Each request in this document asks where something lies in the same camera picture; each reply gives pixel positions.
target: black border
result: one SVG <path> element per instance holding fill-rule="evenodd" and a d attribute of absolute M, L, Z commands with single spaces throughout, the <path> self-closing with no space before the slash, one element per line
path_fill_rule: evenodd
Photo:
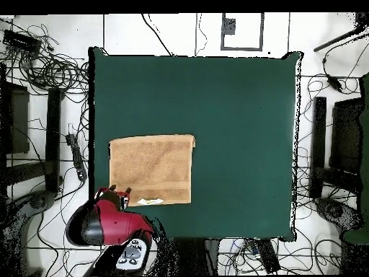
<path fill-rule="evenodd" d="M 258 48 L 239 48 L 239 47 L 225 47 L 224 46 L 224 37 L 226 34 L 221 32 L 221 51 L 259 51 L 262 52 L 262 45 L 264 42 L 264 13 L 260 13 L 262 18 L 260 20 L 260 36 L 259 36 L 259 47 Z M 226 13 L 222 13 L 222 24 L 226 19 Z"/>

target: white controller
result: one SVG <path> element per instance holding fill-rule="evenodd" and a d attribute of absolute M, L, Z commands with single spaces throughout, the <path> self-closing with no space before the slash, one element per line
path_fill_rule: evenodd
<path fill-rule="evenodd" d="M 115 267 L 119 270 L 140 270 L 147 251 L 146 243 L 141 239 L 132 239 L 125 247 Z"/>

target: small sticker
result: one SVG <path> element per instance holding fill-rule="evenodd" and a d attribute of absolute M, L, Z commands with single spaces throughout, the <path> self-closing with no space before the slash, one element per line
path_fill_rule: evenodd
<path fill-rule="evenodd" d="M 145 200 L 144 198 L 140 199 L 137 203 L 141 205 L 154 205 L 154 204 L 160 204 L 164 201 L 160 198 L 157 198 L 156 200 Z"/>

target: brown towel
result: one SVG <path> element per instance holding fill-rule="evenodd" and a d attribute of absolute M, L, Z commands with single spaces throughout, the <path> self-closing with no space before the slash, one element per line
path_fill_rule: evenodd
<path fill-rule="evenodd" d="M 110 186 L 130 193 L 130 206 L 140 199 L 161 204 L 191 203 L 192 135 L 138 136 L 110 142 Z"/>

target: green table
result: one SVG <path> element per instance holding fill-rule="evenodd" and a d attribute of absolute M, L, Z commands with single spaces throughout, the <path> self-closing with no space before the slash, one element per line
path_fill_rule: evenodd
<path fill-rule="evenodd" d="M 292 239 L 296 64 L 286 59 L 106 56 L 94 49 L 94 185 L 108 142 L 188 133 L 192 202 L 130 208 L 169 237 Z"/>

